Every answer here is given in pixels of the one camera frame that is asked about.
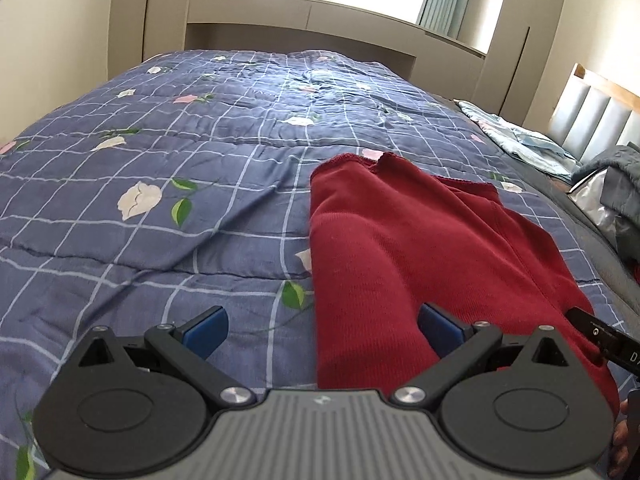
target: human hand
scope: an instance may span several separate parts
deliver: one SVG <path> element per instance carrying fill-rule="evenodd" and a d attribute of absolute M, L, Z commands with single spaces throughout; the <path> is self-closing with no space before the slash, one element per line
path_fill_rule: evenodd
<path fill-rule="evenodd" d="M 629 409 L 628 400 L 620 403 L 620 411 L 626 415 Z M 609 477 L 618 476 L 628 465 L 630 456 L 627 446 L 629 439 L 629 428 L 626 419 L 621 421 L 613 431 L 611 454 L 609 456 Z"/>

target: finger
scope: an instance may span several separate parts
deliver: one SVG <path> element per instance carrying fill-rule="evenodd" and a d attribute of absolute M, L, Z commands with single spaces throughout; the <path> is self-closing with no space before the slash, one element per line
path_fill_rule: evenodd
<path fill-rule="evenodd" d="M 613 432 L 612 443 L 614 446 L 620 446 L 621 444 L 624 444 L 628 438 L 629 428 L 626 425 L 626 420 L 623 420 L 616 426 L 616 429 Z"/>
<path fill-rule="evenodd" d="M 613 464 L 615 467 L 622 467 L 626 465 L 629 460 L 629 448 L 627 446 L 621 447 L 613 456 Z"/>
<path fill-rule="evenodd" d="M 626 446 L 617 450 L 610 461 L 608 471 L 609 477 L 613 478 L 615 476 L 618 476 L 626 466 L 626 462 L 628 461 L 628 459 L 629 450 Z"/>

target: gray gripper base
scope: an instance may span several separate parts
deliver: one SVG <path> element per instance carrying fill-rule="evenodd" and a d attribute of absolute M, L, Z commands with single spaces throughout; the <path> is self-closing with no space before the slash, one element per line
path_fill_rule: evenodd
<path fill-rule="evenodd" d="M 56 472 L 51 480 L 77 480 Z M 374 391 L 273 390 L 248 410 L 220 415 L 193 453 L 141 480 L 508 479 L 453 452 L 431 419 Z M 597 480 L 590 469 L 566 480 Z"/>

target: metal screw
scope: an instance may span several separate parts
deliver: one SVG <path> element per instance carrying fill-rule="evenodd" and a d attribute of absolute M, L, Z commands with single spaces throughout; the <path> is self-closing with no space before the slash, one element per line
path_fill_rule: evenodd
<path fill-rule="evenodd" d="M 427 394 L 424 390 L 417 386 L 403 386 L 394 392 L 394 397 L 398 402 L 403 404 L 418 404 L 422 402 Z"/>
<path fill-rule="evenodd" d="M 244 404 L 252 397 L 251 391 L 242 386 L 230 386 L 220 392 L 220 398 L 227 404 Z"/>

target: plaid pattern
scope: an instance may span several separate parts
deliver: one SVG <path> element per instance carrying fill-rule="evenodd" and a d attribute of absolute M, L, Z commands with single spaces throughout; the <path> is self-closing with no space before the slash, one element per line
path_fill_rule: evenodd
<path fill-rule="evenodd" d="M 187 95 L 200 98 L 174 103 Z M 92 151 L 118 133 L 124 144 Z M 53 111 L 17 146 L 0 156 L 2 478 L 27 444 L 18 414 L 96 324 L 139 335 L 220 304 L 230 334 L 213 364 L 259 394 L 314 387 L 313 289 L 296 253 L 308 249 L 309 176 L 339 153 L 392 151 L 432 174 L 494 183 L 505 206 L 554 237 L 597 314 L 624 328 L 556 212 L 502 189 L 526 186 L 496 147 L 376 63 L 318 51 L 165 54 Z M 123 221 L 118 200 L 138 182 L 162 199 Z M 297 308 L 283 295 L 290 282 L 304 292 Z M 615 374 L 625 397 L 633 381 Z"/>

